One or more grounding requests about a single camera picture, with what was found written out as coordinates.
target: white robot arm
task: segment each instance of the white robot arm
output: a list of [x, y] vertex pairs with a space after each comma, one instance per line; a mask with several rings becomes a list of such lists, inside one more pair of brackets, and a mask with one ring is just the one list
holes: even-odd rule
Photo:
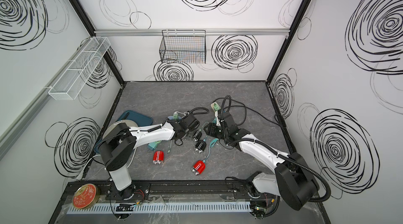
[[164, 124], [144, 127], [128, 127], [125, 123], [114, 123], [113, 129], [97, 144], [106, 170], [119, 191], [131, 185], [126, 166], [133, 149], [156, 141], [182, 139], [187, 132], [200, 125], [192, 113], [181, 120], [167, 120]]
[[[209, 123], [204, 127], [206, 134], [225, 139], [229, 145], [252, 155], [274, 173], [255, 172], [247, 179], [246, 186], [251, 196], [259, 197], [262, 193], [281, 196], [290, 207], [299, 210], [317, 193], [319, 185], [314, 176], [319, 179], [321, 176], [307, 167], [303, 157], [298, 153], [289, 155], [268, 146], [249, 131], [239, 129], [229, 112], [223, 115], [224, 120], [220, 121], [220, 126]], [[133, 149], [155, 141], [181, 139], [187, 132], [195, 130], [199, 121], [190, 113], [182, 120], [167, 120], [164, 124], [146, 127], [128, 127], [125, 123], [114, 125], [115, 128], [98, 146], [116, 188], [123, 191], [132, 184], [126, 163]], [[330, 187], [325, 187], [326, 195], [317, 202], [330, 197]]]

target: red object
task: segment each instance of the red object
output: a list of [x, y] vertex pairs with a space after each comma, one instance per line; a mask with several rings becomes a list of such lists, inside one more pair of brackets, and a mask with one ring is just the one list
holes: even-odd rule
[[94, 205], [99, 199], [98, 188], [93, 184], [85, 184], [80, 187], [73, 196], [73, 206], [83, 209]]
[[154, 153], [154, 159], [153, 159], [153, 163], [154, 164], [162, 164], [162, 162], [164, 161], [164, 152], [163, 151], [156, 151]]
[[192, 167], [192, 171], [196, 174], [196, 176], [200, 175], [205, 169], [205, 164], [203, 161], [199, 160]]

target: white wire basket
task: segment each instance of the white wire basket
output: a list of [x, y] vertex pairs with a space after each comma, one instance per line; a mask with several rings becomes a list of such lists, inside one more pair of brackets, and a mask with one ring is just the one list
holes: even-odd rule
[[77, 57], [67, 67], [48, 94], [55, 100], [74, 100], [110, 47], [107, 37], [92, 37], [80, 48]]
[[205, 30], [163, 30], [161, 62], [205, 64]]

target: tin can lid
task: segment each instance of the tin can lid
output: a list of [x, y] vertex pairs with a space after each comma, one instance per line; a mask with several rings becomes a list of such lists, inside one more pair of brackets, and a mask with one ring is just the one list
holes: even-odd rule
[[96, 198], [97, 190], [93, 184], [85, 184], [78, 188], [73, 197], [73, 206], [77, 209], [89, 206]]

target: blue tray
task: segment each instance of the blue tray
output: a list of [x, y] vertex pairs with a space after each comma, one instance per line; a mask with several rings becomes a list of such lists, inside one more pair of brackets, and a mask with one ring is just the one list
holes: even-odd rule
[[152, 117], [140, 114], [133, 110], [126, 110], [125, 112], [123, 112], [121, 116], [119, 116], [118, 120], [116, 121], [120, 121], [123, 119], [132, 120], [135, 123], [137, 123], [139, 127], [150, 126], [154, 121]]

